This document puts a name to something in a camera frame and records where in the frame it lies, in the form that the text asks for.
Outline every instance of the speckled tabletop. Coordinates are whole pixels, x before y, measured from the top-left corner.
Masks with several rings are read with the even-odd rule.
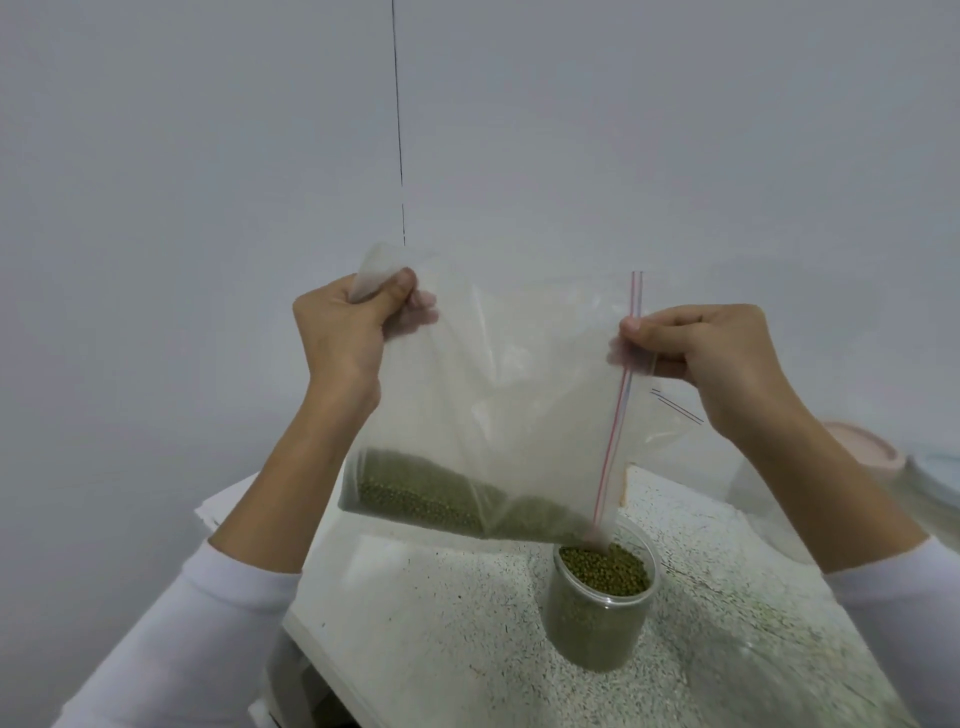
[[[639,469],[625,510],[657,542],[666,580],[620,670],[584,671],[545,638],[549,546],[335,508],[287,629],[367,728],[727,725],[716,693],[691,680],[718,659],[725,699],[802,695],[816,716],[805,726],[913,725],[816,568],[768,547],[729,505]],[[705,652],[730,640],[773,666]]]

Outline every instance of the sleeve cuff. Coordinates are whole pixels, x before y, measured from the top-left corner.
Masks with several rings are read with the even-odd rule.
[[[298,573],[242,564],[204,541],[186,560],[183,578],[215,599],[253,612],[285,612],[297,595]]]
[[[824,579],[841,605],[859,607],[955,591],[958,573],[960,555],[930,537],[913,550],[854,569],[824,574]]]

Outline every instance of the white long-sleeved shirt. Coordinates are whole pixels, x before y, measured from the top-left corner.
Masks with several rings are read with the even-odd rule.
[[[241,724],[299,579],[204,543],[55,728]],[[960,555],[931,538],[825,579],[921,725],[960,726]]]

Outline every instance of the person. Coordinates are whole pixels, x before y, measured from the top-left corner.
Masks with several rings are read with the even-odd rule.
[[[57,728],[244,719],[337,473],[379,402],[385,338],[433,312],[412,271],[363,303],[348,303],[351,280],[294,303],[310,376],[293,422],[228,518],[66,703]],[[915,718],[960,725],[960,556],[927,536],[806,410],[762,311],[681,306],[625,319],[619,334],[658,355],[657,374],[697,388]]]

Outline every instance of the gray wall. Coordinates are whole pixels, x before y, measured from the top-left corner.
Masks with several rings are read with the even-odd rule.
[[[40,726],[291,416],[291,301],[400,240],[394,57],[382,0],[0,7],[0,722]]]
[[[411,245],[761,303],[817,413],[960,447],[956,3],[405,0],[396,30]],[[716,492],[738,455],[668,459]]]

